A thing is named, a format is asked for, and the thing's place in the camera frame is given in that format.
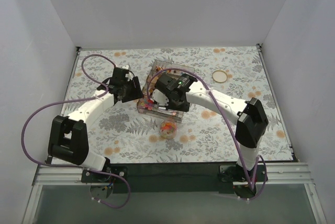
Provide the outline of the clear compartment candy box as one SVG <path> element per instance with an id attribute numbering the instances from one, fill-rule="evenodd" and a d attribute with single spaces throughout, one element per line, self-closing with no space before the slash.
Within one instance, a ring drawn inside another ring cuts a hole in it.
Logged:
<path id="1" fill-rule="evenodd" d="M 166 96 L 170 90 L 166 87 L 172 80 L 178 80 L 184 74 L 184 70 L 192 73 L 195 71 L 190 66 L 154 60 L 142 89 L 143 98 L 137 102 L 138 113 L 181 123 L 184 112 L 178 111 L 170 102 Z"/>

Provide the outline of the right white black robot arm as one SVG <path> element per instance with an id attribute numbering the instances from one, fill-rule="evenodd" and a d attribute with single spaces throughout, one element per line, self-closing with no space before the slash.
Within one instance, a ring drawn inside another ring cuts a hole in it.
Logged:
<path id="1" fill-rule="evenodd" d="M 260 100 L 228 96 L 188 74 L 175 79 L 162 73 L 154 87 L 153 100 L 166 110 L 188 112 L 195 104 L 221 114 L 232 133 L 239 156 L 236 165 L 224 171 L 224 175 L 239 182 L 255 177 L 260 142 L 269 124 Z"/>

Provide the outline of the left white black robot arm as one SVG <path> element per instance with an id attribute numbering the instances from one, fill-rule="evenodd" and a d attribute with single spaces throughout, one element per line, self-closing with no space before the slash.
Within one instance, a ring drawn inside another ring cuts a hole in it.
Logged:
<path id="1" fill-rule="evenodd" d="M 88 129 L 117 102 L 143 98 L 139 79 L 129 65 L 116 67 L 90 100 L 66 116 L 56 116 L 51 125 L 48 154 L 62 161 L 93 170 L 94 177 L 106 182 L 111 177 L 109 161 L 90 149 Z"/>

